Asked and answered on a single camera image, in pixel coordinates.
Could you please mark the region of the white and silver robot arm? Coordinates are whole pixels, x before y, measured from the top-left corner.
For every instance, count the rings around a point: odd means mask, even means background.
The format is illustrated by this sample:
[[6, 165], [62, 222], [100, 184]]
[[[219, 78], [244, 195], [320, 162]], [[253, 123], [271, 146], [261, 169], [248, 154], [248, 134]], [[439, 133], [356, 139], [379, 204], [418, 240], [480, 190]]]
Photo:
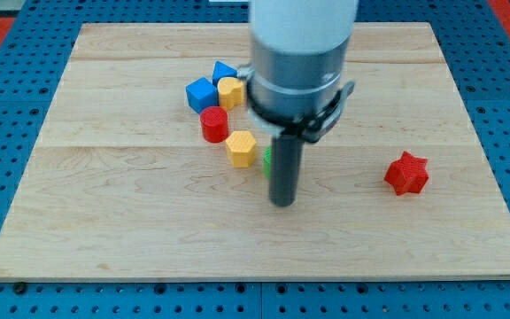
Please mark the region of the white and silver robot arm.
[[335, 98], [358, 0], [252, 0], [250, 116], [271, 136]]

